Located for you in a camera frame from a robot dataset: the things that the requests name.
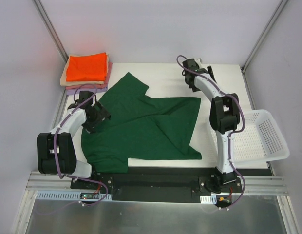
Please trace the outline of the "dark green t-shirt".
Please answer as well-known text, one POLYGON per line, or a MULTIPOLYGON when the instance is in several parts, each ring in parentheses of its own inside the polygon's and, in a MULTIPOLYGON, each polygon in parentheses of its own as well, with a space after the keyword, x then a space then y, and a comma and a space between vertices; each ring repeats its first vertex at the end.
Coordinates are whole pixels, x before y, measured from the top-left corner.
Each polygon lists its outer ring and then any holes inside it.
POLYGON ((126 173, 128 160, 200 160, 190 145, 198 97, 153 98, 148 86, 127 73, 100 99, 111 117, 94 133, 83 131, 81 149, 100 173, 126 173))

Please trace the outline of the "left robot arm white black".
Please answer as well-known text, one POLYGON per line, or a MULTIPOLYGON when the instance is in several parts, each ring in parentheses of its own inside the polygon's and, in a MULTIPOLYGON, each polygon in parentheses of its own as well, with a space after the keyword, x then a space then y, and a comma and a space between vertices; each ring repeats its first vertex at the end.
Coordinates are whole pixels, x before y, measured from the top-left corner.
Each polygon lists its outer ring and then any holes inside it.
POLYGON ((78 99, 68 107, 66 116, 47 133, 37 136, 38 171, 42 174, 82 178, 81 184, 88 190, 98 184, 89 163, 77 159, 73 137, 80 127, 91 134, 111 115, 91 91, 81 91, 78 99))

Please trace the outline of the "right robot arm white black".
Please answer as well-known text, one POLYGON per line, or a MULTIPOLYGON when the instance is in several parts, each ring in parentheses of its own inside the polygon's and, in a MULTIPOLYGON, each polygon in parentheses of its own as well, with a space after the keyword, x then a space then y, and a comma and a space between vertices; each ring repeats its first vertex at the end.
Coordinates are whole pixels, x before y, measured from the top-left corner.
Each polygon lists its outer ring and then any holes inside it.
POLYGON ((232 135, 240 123, 238 96, 225 93, 217 84, 211 66, 202 67, 199 60, 183 58, 178 64, 183 68, 182 75, 192 91, 201 91, 210 101, 209 123, 217 137, 217 166, 213 177, 215 189, 226 192, 237 178, 233 162, 232 135))

